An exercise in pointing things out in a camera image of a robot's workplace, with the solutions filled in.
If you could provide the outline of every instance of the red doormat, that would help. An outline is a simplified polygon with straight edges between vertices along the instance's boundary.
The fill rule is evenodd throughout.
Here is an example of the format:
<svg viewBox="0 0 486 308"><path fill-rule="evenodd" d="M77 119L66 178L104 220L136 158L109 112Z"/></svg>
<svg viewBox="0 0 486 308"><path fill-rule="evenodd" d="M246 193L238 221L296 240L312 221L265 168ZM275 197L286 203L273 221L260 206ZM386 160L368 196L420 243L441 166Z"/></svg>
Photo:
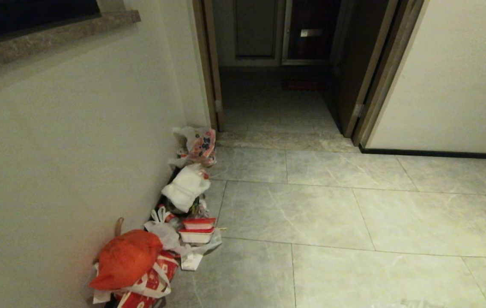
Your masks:
<svg viewBox="0 0 486 308"><path fill-rule="evenodd" d="M316 79L283 79L281 81L283 91L326 91L328 90L327 83Z"/></svg>

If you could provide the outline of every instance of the red lid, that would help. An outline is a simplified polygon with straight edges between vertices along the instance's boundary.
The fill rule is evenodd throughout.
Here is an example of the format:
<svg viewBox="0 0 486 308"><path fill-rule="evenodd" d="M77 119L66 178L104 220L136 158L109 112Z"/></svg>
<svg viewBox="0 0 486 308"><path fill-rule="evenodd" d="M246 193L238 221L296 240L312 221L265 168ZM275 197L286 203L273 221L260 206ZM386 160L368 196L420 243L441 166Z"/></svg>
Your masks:
<svg viewBox="0 0 486 308"><path fill-rule="evenodd" d="M180 229L180 233L212 233L214 232L214 227L210 229L200 229L200 230L190 230L190 229Z"/></svg>
<svg viewBox="0 0 486 308"><path fill-rule="evenodd" d="M190 218L185 219L184 224L213 224L216 218Z"/></svg>

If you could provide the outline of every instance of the bag handle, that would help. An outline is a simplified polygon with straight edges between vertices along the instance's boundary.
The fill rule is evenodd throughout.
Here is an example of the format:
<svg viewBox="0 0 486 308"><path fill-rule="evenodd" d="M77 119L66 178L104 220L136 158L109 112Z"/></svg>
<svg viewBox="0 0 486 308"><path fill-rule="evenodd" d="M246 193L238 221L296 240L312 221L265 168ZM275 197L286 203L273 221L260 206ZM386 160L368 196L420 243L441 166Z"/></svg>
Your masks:
<svg viewBox="0 0 486 308"><path fill-rule="evenodd" d="M170 292L172 292L172 288L170 288L169 278L167 277L166 273L163 271L163 269L159 266L158 263L155 263L153 265L153 270L155 271L155 273L157 273L159 278L163 279L163 281L167 284L167 287L165 288L164 291L153 290L146 287L147 279L148 279L147 273L145 273L142 276L141 283L135 284L128 288L123 288L123 290L130 291L151 298L162 298L164 296L168 296Z"/></svg>

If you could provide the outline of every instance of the doorway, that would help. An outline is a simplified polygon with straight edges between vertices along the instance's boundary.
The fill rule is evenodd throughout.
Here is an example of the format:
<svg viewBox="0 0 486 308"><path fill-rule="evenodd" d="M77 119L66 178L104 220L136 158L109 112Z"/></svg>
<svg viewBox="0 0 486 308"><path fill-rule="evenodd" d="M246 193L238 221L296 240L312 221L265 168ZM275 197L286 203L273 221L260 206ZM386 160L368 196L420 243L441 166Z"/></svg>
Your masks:
<svg viewBox="0 0 486 308"><path fill-rule="evenodd" d="M423 0L194 4L203 8L196 23L221 143L354 151L376 120Z"/></svg>

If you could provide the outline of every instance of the food container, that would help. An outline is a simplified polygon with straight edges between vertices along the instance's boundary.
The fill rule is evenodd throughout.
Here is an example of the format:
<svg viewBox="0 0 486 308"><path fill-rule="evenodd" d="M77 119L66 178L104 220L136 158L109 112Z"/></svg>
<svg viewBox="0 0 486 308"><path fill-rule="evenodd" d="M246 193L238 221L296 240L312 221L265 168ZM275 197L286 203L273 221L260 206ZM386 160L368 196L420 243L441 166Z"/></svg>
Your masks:
<svg viewBox="0 0 486 308"><path fill-rule="evenodd" d="M182 229L179 232L180 236L182 236L182 242L184 243L206 244L210 242L210 238L212 238L214 228L210 228L207 230Z"/></svg>
<svg viewBox="0 0 486 308"><path fill-rule="evenodd" d="M194 218L184 220L184 228L188 230L208 230L214 227L216 218Z"/></svg>

